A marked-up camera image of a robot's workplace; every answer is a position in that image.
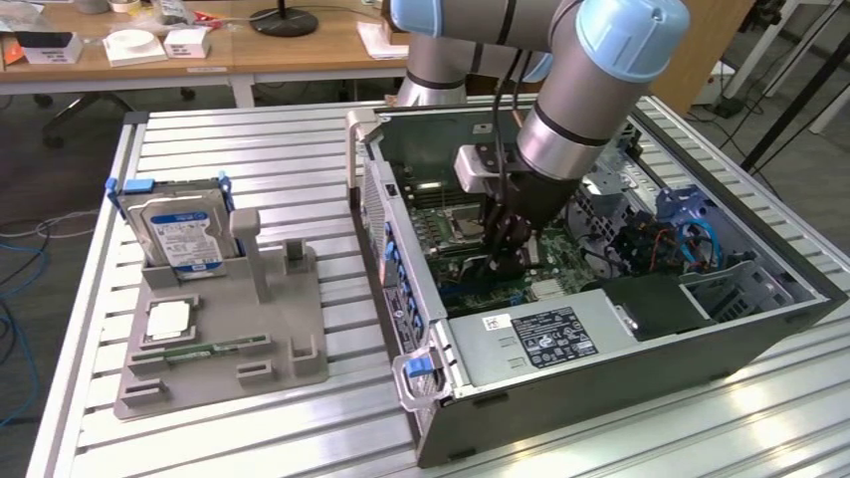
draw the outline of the black lamp base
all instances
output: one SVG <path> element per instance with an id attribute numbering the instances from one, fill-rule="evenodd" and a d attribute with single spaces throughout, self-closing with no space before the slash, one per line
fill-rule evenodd
<path id="1" fill-rule="evenodd" d="M 262 17 L 276 12 L 274 15 L 269 15 L 259 20 L 251 20 L 251 27 L 263 35 L 272 35 L 273 37 L 301 37 L 309 35 L 320 28 L 320 19 L 313 13 L 296 8 L 288 8 L 286 17 L 277 14 L 277 8 L 268 8 L 261 10 L 251 18 Z"/>

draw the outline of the desk lamp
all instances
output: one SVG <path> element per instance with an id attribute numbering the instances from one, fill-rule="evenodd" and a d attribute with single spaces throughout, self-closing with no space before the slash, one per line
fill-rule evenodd
<path id="1" fill-rule="evenodd" d="M 251 15 L 251 27 L 273 37 L 301 37 L 317 31 L 320 19 L 305 10 L 286 7 L 278 0 L 278 8 L 268 8 Z"/>

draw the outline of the floor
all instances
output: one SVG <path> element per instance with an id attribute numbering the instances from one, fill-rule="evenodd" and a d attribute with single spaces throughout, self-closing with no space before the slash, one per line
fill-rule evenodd
<path id="1" fill-rule="evenodd" d="M 757 35 L 739 35 L 727 52 L 733 63 L 743 63 L 756 41 Z M 773 59 L 789 48 L 789 43 L 777 40 L 756 70 L 756 79 Z M 744 151 L 751 151 L 764 136 L 821 62 L 816 57 L 808 57 L 780 96 L 761 103 L 764 114 L 751 116 L 735 137 Z M 844 89 L 849 80 L 848 72 L 841 71 L 835 75 L 784 137 L 805 124 L 829 98 Z M 361 83 L 362 100 L 380 99 L 393 88 L 392 81 Z M 334 82 L 265 86 L 257 90 L 258 106 L 336 101 L 338 90 L 340 83 Z M 756 98 L 759 94 L 757 87 L 751 96 Z M 142 111 L 234 107 L 230 91 L 221 87 L 197 89 L 197 99 L 193 102 L 181 99 L 177 89 L 129 92 L 123 97 Z M 101 205 L 103 184 L 119 138 L 122 114 L 115 107 L 98 105 L 65 129 L 66 147 L 51 150 L 42 145 L 39 128 L 61 106 L 73 100 L 73 96 L 55 95 L 54 98 L 55 105 L 46 110 L 37 107 L 30 97 L 18 97 L 10 107 L 0 111 L 0 204 L 17 204 L 15 208 L 3 208 L 0 223 L 34 218 L 49 219 Z M 0 98 L 0 108 L 6 100 Z M 695 114 L 701 119 L 712 118 L 712 114 L 700 108 L 695 109 Z M 727 130 L 733 130 L 741 118 L 743 115 L 733 119 L 719 119 L 717 123 Z M 816 136 L 805 132 L 764 171 L 789 206 L 845 251 L 850 251 L 850 230 L 847 227 L 850 223 L 850 198 L 845 193 L 850 186 L 850 162 L 847 161 L 850 135 L 845 133 L 849 125 L 850 111 L 845 111 L 824 135 Z M 725 141 L 725 135 L 716 124 L 696 121 L 695 126 L 713 142 Z M 743 159 L 743 154 L 732 145 L 724 150 L 736 160 Z M 91 216 L 78 218 L 63 223 L 57 233 L 86 230 L 93 223 Z M 27 226 L 33 227 L 31 224 L 0 226 L 0 233 L 26 230 Z M 0 242 L 38 248 L 41 241 L 41 238 L 31 237 L 5 239 Z M 43 389 L 35 406 L 22 415 L 27 419 L 0 429 L 0 469 L 5 470 L 5 476 L 18 477 L 26 472 L 38 432 L 38 417 L 47 399 L 45 387 L 53 380 L 89 247 L 89 236 L 53 240 L 47 272 L 23 294 L 7 301 L 30 338 Z M 15 270 L 27 259 L 29 255 L 25 253 L 0 250 L 0 275 Z M 3 286 L 3 290 L 7 291 L 9 287 L 14 287 L 14 284 Z M 0 417 L 9 416 L 27 401 L 30 390 L 27 362 L 19 347 L 0 367 Z"/>

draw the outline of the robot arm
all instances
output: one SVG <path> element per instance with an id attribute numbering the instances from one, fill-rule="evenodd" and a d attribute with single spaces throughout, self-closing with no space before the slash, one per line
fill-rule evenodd
<path id="1" fill-rule="evenodd" d="M 456 162 L 464 189 L 488 195 L 484 240 L 497 269 L 562 211 L 668 67 L 689 10 L 681 0 L 505 0 L 504 9 L 492 0 L 393 0 L 393 12 L 397 25 L 424 35 L 553 54 L 508 160 L 469 145 Z M 493 163 L 510 163 L 506 177 L 484 167 Z"/>
<path id="2" fill-rule="evenodd" d="M 502 78 L 518 49 L 457 40 L 412 35 L 409 73 L 400 90 L 397 106 L 436 106 L 466 103 L 466 76 Z M 537 83 L 552 68 L 552 55 L 529 52 L 529 72 L 524 82 Z M 520 70 L 512 80 L 520 80 Z"/>

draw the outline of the circuit board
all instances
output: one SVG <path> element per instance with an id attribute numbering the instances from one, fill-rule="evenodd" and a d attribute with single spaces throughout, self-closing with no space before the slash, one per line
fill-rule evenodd
<path id="1" fill-rule="evenodd" d="M 564 227 L 553 226 L 529 241 L 529 267 L 521 279 L 466 281 L 466 269 L 486 257 L 478 205 L 418 209 L 412 213 L 428 265 L 449 316 L 462 317 L 504 307 L 576 294 L 597 280 L 582 246 Z"/>

